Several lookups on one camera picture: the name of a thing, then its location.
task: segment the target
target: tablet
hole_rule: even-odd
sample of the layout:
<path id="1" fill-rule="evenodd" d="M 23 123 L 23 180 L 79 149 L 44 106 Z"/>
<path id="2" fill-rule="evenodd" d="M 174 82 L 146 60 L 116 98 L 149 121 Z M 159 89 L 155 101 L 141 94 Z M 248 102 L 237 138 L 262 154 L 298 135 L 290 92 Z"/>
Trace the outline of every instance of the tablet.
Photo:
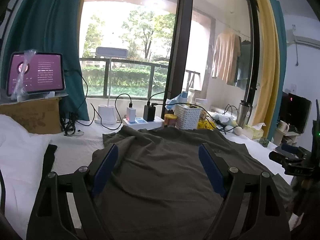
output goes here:
<path id="1" fill-rule="evenodd" d="M 11 96 L 14 91 L 23 60 L 23 52 L 15 52 L 11 56 L 6 86 L 7 96 Z M 64 90 L 62 55 L 58 53 L 36 53 L 27 64 L 23 86 L 28 94 Z"/>

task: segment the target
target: tablet screen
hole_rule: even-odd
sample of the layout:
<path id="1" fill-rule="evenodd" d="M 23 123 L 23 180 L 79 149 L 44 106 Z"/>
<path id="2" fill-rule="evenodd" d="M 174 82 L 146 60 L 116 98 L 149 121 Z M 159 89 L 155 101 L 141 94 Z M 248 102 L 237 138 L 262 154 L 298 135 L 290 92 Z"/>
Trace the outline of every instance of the tablet screen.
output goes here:
<path id="1" fill-rule="evenodd" d="M 24 60 L 23 53 L 14 53 L 11 60 L 8 96 L 12 95 Z M 26 67 L 23 85 L 28 93 L 64 89 L 60 54 L 35 54 Z"/>

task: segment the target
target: mug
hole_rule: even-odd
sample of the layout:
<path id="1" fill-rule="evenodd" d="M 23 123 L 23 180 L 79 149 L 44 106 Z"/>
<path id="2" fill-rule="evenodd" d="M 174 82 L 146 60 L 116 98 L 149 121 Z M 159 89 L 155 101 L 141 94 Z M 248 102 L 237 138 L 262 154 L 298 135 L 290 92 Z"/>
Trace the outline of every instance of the mug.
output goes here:
<path id="1" fill-rule="evenodd" d="M 288 132 L 289 131 L 289 124 L 287 124 L 284 121 L 280 121 L 279 124 L 278 124 L 278 129 L 281 132 Z"/>

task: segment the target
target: teal curtain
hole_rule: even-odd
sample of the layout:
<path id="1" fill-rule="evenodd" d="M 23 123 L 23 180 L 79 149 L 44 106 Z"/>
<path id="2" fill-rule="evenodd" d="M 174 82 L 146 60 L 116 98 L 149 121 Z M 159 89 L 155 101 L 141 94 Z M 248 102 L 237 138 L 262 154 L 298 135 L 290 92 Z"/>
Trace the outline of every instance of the teal curtain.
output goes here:
<path id="1" fill-rule="evenodd" d="M 6 84 L 11 54 L 26 49 L 61 53 L 66 92 L 60 112 L 78 112 L 79 119 L 89 120 L 81 78 L 77 44 L 77 21 L 80 0 L 23 0 L 5 44 L 1 84 Z"/>
<path id="2" fill-rule="evenodd" d="M 284 18 L 283 18 L 282 9 L 281 9 L 279 1 L 270 0 L 270 2 L 271 2 L 273 13 L 274 13 L 275 19 L 276 19 L 276 27 L 277 27 L 278 39 L 279 39 L 280 77 L 279 77 L 278 96 L 277 96 L 275 111 L 272 116 L 271 125 L 270 125 L 270 129 L 269 129 L 269 133 L 268 133 L 268 140 L 272 139 L 273 134 L 276 130 L 276 125 L 277 125 L 277 120 L 278 120 L 280 105 L 281 105 L 285 69 L 286 69 L 286 65 L 287 65 L 287 38 L 286 38 L 286 34 L 285 34 L 285 26 L 284 26 Z"/>

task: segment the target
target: white basket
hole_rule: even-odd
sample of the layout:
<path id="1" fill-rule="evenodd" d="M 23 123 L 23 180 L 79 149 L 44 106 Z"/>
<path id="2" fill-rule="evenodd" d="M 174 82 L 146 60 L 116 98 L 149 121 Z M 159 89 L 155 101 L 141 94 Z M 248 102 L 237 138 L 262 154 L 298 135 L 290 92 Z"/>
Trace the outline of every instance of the white basket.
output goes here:
<path id="1" fill-rule="evenodd" d="M 179 129 L 196 129 L 201 108 L 189 108 L 186 105 L 176 105 L 174 114 L 178 116 L 176 127 Z"/>

